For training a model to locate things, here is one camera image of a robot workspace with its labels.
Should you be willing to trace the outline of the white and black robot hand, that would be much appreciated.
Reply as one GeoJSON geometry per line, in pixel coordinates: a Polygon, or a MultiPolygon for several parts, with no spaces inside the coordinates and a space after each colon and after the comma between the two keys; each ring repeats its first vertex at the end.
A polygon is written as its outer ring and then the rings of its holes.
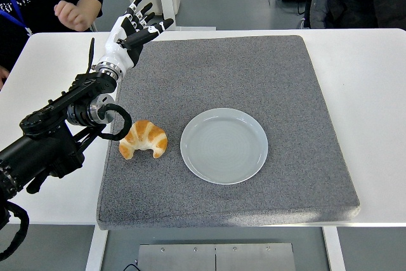
{"type": "Polygon", "coordinates": [[[141,8],[141,2],[134,0],[114,23],[105,43],[105,53],[95,65],[97,72],[110,73],[116,79],[124,77],[127,70],[137,64],[143,46],[174,23],[172,18],[168,18],[149,24],[155,16],[150,11],[152,3],[141,8]]]}

